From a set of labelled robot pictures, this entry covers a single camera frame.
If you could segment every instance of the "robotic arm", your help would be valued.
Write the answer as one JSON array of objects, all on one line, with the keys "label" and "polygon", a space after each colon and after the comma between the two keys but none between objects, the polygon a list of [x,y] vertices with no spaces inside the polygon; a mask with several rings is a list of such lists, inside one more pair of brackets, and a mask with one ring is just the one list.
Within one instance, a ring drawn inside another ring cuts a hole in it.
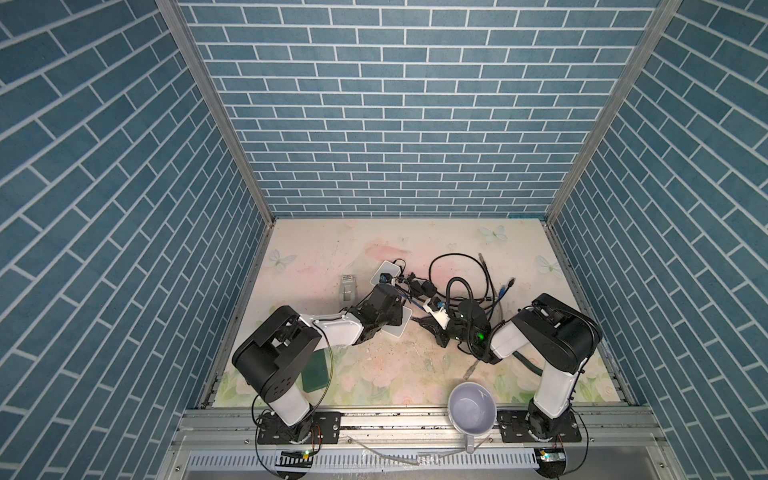
[{"label": "robotic arm", "polygon": [[[379,283],[367,300],[346,313],[300,315],[281,306],[237,348],[232,363],[280,417],[289,429],[288,437],[306,438],[312,422],[310,404],[296,379],[312,352],[327,346],[357,345],[384,325],[401,325],[403,303],[393,285]],[[489,332],[482,359],[497,363],[528,343],[543,355],[546,363],[541,384],[528,405],[528,423],[531,434],[545,441],[571,423],[571,395],[601,337],[595,321],[544,293]]]}]

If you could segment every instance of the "black mounting plate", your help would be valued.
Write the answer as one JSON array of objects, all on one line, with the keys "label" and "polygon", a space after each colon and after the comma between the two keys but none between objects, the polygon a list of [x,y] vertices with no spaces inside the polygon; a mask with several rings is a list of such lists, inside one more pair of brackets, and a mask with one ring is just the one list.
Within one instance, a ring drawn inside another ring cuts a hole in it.
[{"label": "black mounting plate", "polygon": [[[339,443],[341,412],[315,412],[312,415],[311,425],[320,427],[324,445]],[[284,438],[285,428],[277,415],[265,415],[259,428],[259,445],[293,445],[288,441],[289,439]],[[309,445],[311,442],[312,438],[309,437],[304,442],[304,445]]]},{"label": "black mounting plate", "polygon": [[[529,432],[530,426],[525,420],[528,410],[498,410],[496,420],[498,427],[502,432],[502,442],[521,443],[521,442],[540,442]],[[563,443],[581,442],[581,432],[576,423],[576,416],[573,412],[568,413],[570,422],[565,430],[560,434],[560,440]]]}]

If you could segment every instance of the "floral tablecloth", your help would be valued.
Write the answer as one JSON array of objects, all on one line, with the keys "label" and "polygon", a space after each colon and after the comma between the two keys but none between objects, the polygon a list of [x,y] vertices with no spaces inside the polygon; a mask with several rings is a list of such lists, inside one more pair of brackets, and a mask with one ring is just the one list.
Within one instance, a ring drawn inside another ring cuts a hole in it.
[{"label": "floral tablecloth", "polygon": [[[497,289],[510,278],[516,279],[501,301],[506,319],[540,293],[576,306],[537,220],[278,220],[234,345],[240,345],[282,305],[291,305],[300,313],[338,311],[342,274],[356,275],[358,298],[362,299],[371,290],[369,280],[382,261],[401,258],[407,273],[427,276],[432,259],[448,252],[474,257],[481,253]],[[457,275],[469,281],[476,296],[485,290],[482,271],[469,259],[446,257],[432,268],[432,280],[441,291]],[[454,294],[462,294],[458,284],[454,285]],[[415,315],[423,315],[414,310]],[[534,364],[543,365],[532,346],[521,352]],[[443,349],[432,334],[411,322],[400,338],[380,332],[361,345],[335,348],[333,379],[323,404],[444,405],[474,363],[456,348],[456,341]],[[496,402],[513,403],[527,402],[539,377],[509,358],[496,365],[479,363],[470,380],[488,388]],[[312,392],[308,398],[316,402],[321,393]],[[230,364],[214,407],[250,406],[254,396]],[[587,363],[574,400],[619,400],[599,353]]]}]

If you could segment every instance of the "blue brick wall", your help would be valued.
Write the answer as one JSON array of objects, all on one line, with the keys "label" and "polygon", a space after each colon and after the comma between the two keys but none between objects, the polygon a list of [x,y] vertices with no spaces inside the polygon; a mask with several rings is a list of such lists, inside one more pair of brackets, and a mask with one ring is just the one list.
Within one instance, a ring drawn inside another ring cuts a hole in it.
[{"label": "blue brick wall", "polygon": [[153,0],[0,2],[0,478],[144,478],[263,229]]},{"label": "blue brick wall", "polygon": [[657,0],[181,3],[278,217],[542,217]]},{"label": "blue brick wall", "polygon": [[684,0],[554,224],[691,478],[768,466],[766,23]]}]

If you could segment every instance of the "dark green object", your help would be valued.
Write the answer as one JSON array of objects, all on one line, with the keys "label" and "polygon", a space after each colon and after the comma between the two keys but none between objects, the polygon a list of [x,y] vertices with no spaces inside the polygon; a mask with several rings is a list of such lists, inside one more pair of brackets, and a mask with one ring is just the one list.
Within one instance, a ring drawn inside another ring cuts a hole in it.
[{"label": "dark green object", "polygon": [[324,389],[328,386],[328,366],[326,364],[326,351],[317,350],[310,356],[304,370],[301,371],[301,384],[304,392],[310,393]]}]

